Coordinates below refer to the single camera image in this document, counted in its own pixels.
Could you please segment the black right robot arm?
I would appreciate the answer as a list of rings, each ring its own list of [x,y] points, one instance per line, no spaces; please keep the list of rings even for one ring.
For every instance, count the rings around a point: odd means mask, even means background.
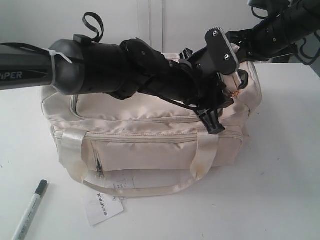
[[[193,65],[200,68],[201,77],[213,78],[210,104],[196,111],[209,134],[219,134],[224,127],[219,122],[218,110],[233,104],[224,91],[234,81],[236,90],[243,90],[249,82],[249,74],[239,65],[253,61],[268,61],[289,55],[298,55],[296,42],[305,39],[320,29],[320,3],[317,0],[299,0],[293,5],[285,0],[273,0],[253,4],[268,12],[268,16],[252,29],[224,33],[220,27],[210,29],[204,39],[206,47],[191,58]]]

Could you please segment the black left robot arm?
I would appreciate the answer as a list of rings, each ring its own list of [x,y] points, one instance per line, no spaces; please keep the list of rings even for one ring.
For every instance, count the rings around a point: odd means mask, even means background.
[[[50,48],[0,45],[2,90],[51,86],[67,96],[102,93],[122,101],[141,93],[189,110],[217,111],[234,103],[221,72],[212,60],[166,59],[139,38],[116,45],[75,35]]]

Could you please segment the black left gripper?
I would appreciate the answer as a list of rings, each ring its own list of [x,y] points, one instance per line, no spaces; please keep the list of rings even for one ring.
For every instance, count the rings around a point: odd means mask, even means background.
[[[203,76],[201,67],[193,69],[193,55],[185,48],[176,62],[152,48],[140,50],[139,72],[145,79],[139,81],[139,92],[197,112],[208,133],[218,135],[225,130],[218,109],[229,107],[234,100],[225,94],[227,86],[216,71]]]

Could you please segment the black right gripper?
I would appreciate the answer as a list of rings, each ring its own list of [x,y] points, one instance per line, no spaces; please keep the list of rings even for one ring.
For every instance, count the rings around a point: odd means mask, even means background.
[[[253,29],[228,31],[225,35],[230,43],[239,46],[236,57],[243,63],[292,55],[303,34],[304,10],[280,9]]]

